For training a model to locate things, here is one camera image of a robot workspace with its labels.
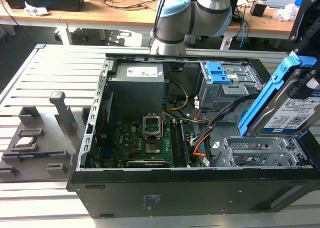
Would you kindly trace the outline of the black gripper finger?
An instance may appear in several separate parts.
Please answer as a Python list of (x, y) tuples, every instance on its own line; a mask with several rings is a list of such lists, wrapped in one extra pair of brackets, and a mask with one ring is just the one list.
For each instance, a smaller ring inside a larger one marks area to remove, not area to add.
[(289, 40), (296, 55), (315, 58), (288, 93), (292, 99), (306, 99), (320, 84), (320, 0), (302, 0)]

